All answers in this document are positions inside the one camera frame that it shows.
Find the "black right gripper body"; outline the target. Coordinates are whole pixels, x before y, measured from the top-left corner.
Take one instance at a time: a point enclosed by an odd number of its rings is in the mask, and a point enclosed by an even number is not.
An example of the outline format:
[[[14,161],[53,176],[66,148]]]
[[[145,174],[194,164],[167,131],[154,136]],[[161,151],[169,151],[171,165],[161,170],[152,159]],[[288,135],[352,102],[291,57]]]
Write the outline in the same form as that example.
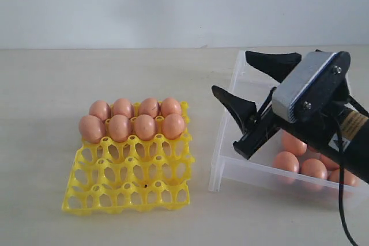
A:
[[[248,160],[276,132],[285,130],[329,158],[339,160],[340,151],[330,146],[329,142],[337,133],[340,105],[332,102],[306,122],[289,123],[272,111],[271,100],[276,89],[271,88],[257,114],[250,119],[248,131],[233,143],[235,151]]]

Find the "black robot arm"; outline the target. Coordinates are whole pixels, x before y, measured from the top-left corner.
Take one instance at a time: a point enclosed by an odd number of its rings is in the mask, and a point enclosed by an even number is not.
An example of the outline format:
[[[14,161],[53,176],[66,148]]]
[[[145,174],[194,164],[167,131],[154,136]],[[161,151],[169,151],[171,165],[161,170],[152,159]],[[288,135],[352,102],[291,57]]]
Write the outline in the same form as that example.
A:
[[[285,130],[344,169],[368,180],[368,112],[350,95],[346,51],[302,56],[246,51],[246,62],[278,82],[260,107],[218,86],[212,93],[242,132],[233,147],[249,159]]]

